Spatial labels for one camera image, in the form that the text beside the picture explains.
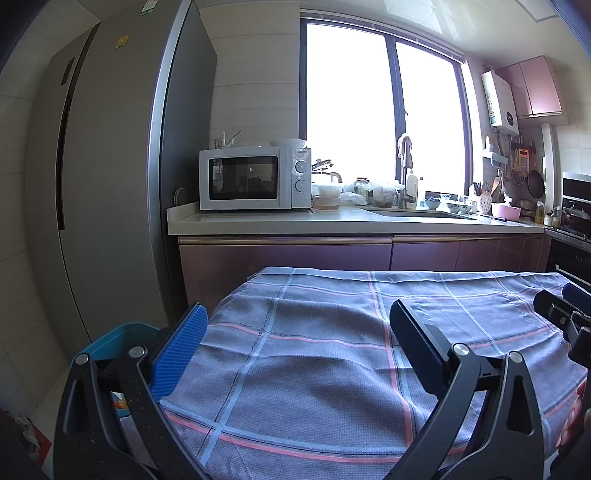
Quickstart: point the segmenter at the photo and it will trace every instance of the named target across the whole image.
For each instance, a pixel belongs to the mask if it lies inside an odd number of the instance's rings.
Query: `hand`
[[[562,433],[560,434],[558,442],[556,442],[556,448],[564,447],[570,443],[574,435],[573,424],[576,422],[576,420],[580,418],[581,415],[585,415],[583,421],[585,429],[591,428],[591,409],[584,413],[582,411],[582,399],[583,393],[585,392],[585,384],[586,381],[581,383],[577,388],[577,393],[579,397],[577,398],[577,400],[575,400],[572,408],[570,409],[569,418],[567,418],[566,422],[564,422],[564,426],[562,427]]]

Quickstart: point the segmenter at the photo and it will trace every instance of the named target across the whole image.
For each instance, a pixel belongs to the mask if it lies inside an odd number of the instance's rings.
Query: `white bowl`
[[[306,141],[300,140],[299,138],[280,138],[278,140],[271,140],[269,145],[272,147],[304,148]]]

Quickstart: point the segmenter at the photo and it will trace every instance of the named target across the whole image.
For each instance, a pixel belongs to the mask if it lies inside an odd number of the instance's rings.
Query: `stainless steel refrigerator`
[[[68,355],[126,322],[174,323],[187,307],[166,208],[198,199],[216,63],[191,0],[138,3],[52,58],[31,118],[25,215]]]

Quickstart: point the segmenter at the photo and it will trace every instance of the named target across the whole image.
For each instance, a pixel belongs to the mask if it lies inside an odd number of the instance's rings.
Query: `dish soap bottle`
[[[415,209],[418,203],[418,178],[413,175],[413,170],[408,171],[407,184],[406,184],[407,195],[414,198],[414,202],[408,202],[407,208]]]

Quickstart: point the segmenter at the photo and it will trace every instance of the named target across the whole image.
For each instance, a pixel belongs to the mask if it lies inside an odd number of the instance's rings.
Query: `bottle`
[[[538,201],[538,206],[535,210],[535,222],[544,225],[544,204]]]
[[[406,187],[407,195],[410,195],[414,199],[413,202],[407,202],[406,208],[415,209],[418,204],[418,178],[415,175],[413,175],[412,169],[408,171]]]

